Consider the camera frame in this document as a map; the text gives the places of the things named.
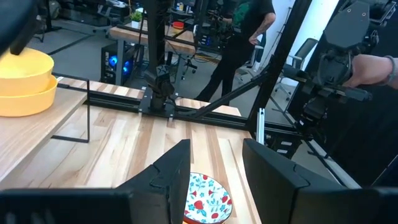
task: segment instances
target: yellow bowl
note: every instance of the yellow bowl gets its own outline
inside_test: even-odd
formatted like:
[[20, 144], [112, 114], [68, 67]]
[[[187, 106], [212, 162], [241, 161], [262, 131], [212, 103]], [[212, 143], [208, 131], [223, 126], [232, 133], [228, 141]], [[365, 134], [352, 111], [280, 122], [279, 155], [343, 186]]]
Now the yellow bowl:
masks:
[[54, 102], [57, 83], [57, 79], [51, 76], [50, 83], [41, 93], [25, 96], [0, 96], [0, 116], [28, 116], [48, 109]]
[[0, 58], [0, 96], [23, 96], [44, 91], [54, 61], [47, 54], [25, 48], [20, 55], [9, 51]]

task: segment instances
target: black metal frame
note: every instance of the black metal frame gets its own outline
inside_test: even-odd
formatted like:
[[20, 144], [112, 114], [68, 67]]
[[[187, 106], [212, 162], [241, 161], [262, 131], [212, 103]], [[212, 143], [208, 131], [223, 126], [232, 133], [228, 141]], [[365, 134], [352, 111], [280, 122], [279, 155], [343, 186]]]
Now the black metal frame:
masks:
[[[134, 29], [131, 27], [118, 26], [122, 29], [140, 32], [141, 34], [148, 35], [150, 61], [149, 71], [155, 71], [156, 66], [164, 64], [165, 40], [171, 40], [197, 47], [197, 42], [191, 43], [164, 35], [164, 21], [162, 21], [160, 16], [157, 14], [159, 10], [157, 1], [158, 0], [147, 0], [146, 2], [147, 6], [145, 7], [145, 9], [149, 18], [148, 32]], [[238, 89], [235, 89], [231, 93], [221, 97], [213, 103], [210, 103], [208, 106], [200, 109], [193, 109], [184, 106], [167, 105], [164, 111], [153, 111], [149, 108], [150, 97], [152, 96], [152, 90], [150, 88], [145, 89], [143, 99], [131, 98], [127, 96], [118, 96], [109, 93], [89, 90], [89, 104], [102, 108], [128, 111], [133, 113], [142, 113], [150, 116], [173, 118], [183, 121], [245, 130], [250, 132], [252, 138], [256, 138], [258, 111], [260, 108], [266, 107], [266, 104], [271, 97], [274, 85], [276, 84], [279, 74], [282, 71], [283, 65], [285, 64], [286, 58], [290, 52], [295, 37], [299, 32], [301, 24], [304, 20], [305, 15], [307, 14], [308, 8], [311, 3], [312, 0], [295, 1], [289, 19], [286, 22], [284, 32], [282, 33], [279, 44], [275, 50], [275, 54], [272, 56], [269, 65], [260, 73], [260, 75], [252, 78], [249, 83], [240, 86]], [[199, 24], [203, 22], [203, 18], [204, 16], [200, 17]], [[261, 87], [259, 93], [256, 96], [256, 100], [251, 108], [251, 112], [248, 118], [213, 112], [214, 109], [217, 109], [219, 106], [222, 106], [226, 102], [229, 102], [230, 100], [236, 98], [237, 96], [247, 92], [248, 90], [258, 85], [260, 85]], [[65, 85], [64, 87], [72, 90], [86, 91], [81, 88], [76, 88], [69, 85]], [[287, 141], [294, 142], [295, 146], [297, 146], [298, 142], [301, 142], [301, 140], [304, 140], [308, 143], [308, 141], [312, 139], [311, 136], [298, 132], [293, 125], [265, 122], [264, 129], [266, 136], [269, 134], [273, 138], [276, 138], [274, 144], [280, 144], [280, 139], [285, 139]], [[323, 163], [323, 165], [327, 169], [331, 170], [332, 173], [334, 173], [333, 169], [331, 169], [328, 164]], [[336, 178], [339, 180], [340, 184], [344, 185], [344, 183], [337, 176]]]
[[209, 0], [197, 0], [197, 1], [199, 1], [199, 3], [197, 3], [197, 5], [201, 6], [200, 12], [196, 13], [196, 15], [199, 16], [199, 18], [198, 18], [198, 16], [196, 16], [195, 22], [194, 22], [194, 24], [198, 24], [197, 34], [195, 36], [195, 45], [198, 47], [199, 40], [202, 37], [201, 30], [203, 28], [203, 21], [205, 20]]
[[[80, 139], [80, 138], [73, 138], [73, 137], [59, 136], [59, 135], [53, 135], [51, 138], [58, 139], [58, 140], [64, 140], [64, 141], [89, 143], [90, 142], [90, 105], [91, 105], [90, 80], [87, 78], [74, 77], [71, 75], [64, 75], [64, 74], [59, 74], [59, 73], [53, 73], [53, 75], [58, 76], [58, 77], [64, 77], [64, 78], [72, 78], [72, 79], [81, 80], [81, 81], [86, 82], [86, 89], [76, 88], [74, 90], [84, 91], [87, 94], [87, 100], [85, 101], [85, 104], [87, 105], [87, 139]], [[64, 89], [71, 89], [71, 88], [69, 88], [70, 87], [69, 85], [62, 84], [62, 83], [59, 83], [57, 85], [57, 87], [64, 88]]]

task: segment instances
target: small table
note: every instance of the small table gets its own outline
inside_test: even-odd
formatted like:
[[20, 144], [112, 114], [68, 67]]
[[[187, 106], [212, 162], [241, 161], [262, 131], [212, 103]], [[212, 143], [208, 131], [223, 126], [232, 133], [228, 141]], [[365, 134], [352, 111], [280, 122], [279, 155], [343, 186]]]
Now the small table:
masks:
[[[132, 23], [126, 24], [128, 27], [133, 27], [136, 29], [141, 28], [141, 23], [139, 23], [138, 27], [134, 27]], [[142, 30], [143, 31], [148, 31], [148, 26], [147, 26], [147, 21], [144, 20], [144, 24], [142, 25]], [[126, 30], [118, 27], [113, 27], [109, 30], [109, 33], [113, 38], [118, 40], [118, 60], [119, 61], [124, 61], [123, 60], [123, 50], [124, 50], [124, 44], [126, 42], [132, 42], [137, 44], [139, 41], [139, 32], [134, 32], [131, 30]], [[174, 28], [165, 26], [165, 35], [167, 36], [173, 36], [175, 35]], [[177, 37], [179, 40], [185, 40], [191, 43], [194, 43], [193, 41], [193, 33], [192, 31], [185, 31], [183, 34], [179, 35]], [[146, 34], [141, 34], [141, 42], [142, 45], [148, 45], [148, 35]], [[180, 55], [194, 55], [196, 52], [196, 49], [192, 45], [188, 44], [181, 44], [179, 42], [175, 42], [172, 40], [167, 40], [165, 44], [165, 51], [166, 52], [173, 52], [173, 53], [178, 53]], [[177, 70], [177, 75], [176, 75], [176, 80], [175, 80], [175, 87], [178, 89], [182, 73], [183, 73], [183, 67], [185, 65], [185, 60], [179, 56], [178, 57], [178, 70]], [[121, 79], [122, 79], [122, 64], [118, 63], [116, 67], [116, 84], [121, 85]]]
[[0, 117], [0, 185], [25, 161], [36, 155], [67, 119], [84, 103], [87, 94], [57, 88], [53, 105], [35, 115]]

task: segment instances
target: butcher block countertop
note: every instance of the butcher block countertop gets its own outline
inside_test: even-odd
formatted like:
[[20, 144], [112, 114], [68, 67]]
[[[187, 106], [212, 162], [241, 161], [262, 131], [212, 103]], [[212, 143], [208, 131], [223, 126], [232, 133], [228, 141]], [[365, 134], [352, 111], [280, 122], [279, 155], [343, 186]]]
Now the butcher block countertop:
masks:
[[[63, 78], [60, 83], [84, 88], [85, 83]], [[90, 88], [116, 95], [142, 98], [143, 91], [91, 82]], [[192, 108], [206, 103], [189, 99], [178, 104]], [[238, 115], [237, 108], [221, 106], [219, 113]], [[86, 137], [86, 106], [80, 106], [57, 135]], [[247, 131], [169, 121], [124, 111], [91, 107], [88, 144], [49, 140], [0, 182], [0, 189], [117, 187], [144, 170], [182, 139], [191, 139], [191, 171], [220, 182], [231, 194], [233, 213], [226, 222], [261, 223], [250, 193], [242, 159]]]
[[20, 118], [0, 117], [0, 182], [42, 149], [86, 99], [86, 93], [57, 88], [49, 109]]

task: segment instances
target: computer tower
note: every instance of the computer tower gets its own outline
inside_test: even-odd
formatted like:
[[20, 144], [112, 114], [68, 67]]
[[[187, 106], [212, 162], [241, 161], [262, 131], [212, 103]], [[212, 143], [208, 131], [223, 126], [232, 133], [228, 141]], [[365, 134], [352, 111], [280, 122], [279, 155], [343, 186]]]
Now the computer tower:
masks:
[[[134, 46], [124, 46], [123, 75], [121, 85], [124, 85], [131, 76], [134, 67]], [[118, 60], [118, 44], [111, 44], [101, 49], [101, 80], [102, 83], [116, 84], [116, 67]]]

